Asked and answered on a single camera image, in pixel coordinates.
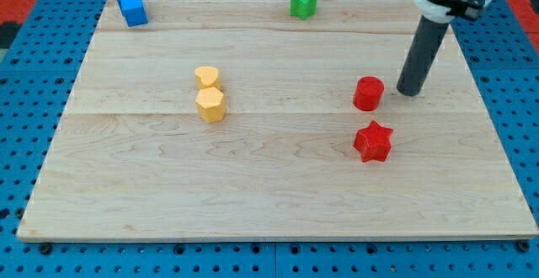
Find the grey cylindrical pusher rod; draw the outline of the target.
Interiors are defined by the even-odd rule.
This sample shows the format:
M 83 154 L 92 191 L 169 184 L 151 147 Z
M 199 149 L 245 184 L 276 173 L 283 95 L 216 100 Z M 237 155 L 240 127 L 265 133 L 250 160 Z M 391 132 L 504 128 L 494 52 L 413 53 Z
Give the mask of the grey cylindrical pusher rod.
M 421 17 L 398 78 L 400 94 L 413 97 L 420 93 L 448 27 L 448 23 L 436 23 Z

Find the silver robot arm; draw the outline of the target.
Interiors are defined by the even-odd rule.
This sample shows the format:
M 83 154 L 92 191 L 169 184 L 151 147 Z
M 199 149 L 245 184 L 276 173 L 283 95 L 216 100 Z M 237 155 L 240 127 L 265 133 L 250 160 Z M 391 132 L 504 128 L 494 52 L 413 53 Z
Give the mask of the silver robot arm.
M 455 18 L 474 21 L 493 0 L 413 0 L 421 11 L 397 90 L 405 96 L 420 93 L 441 43 Z

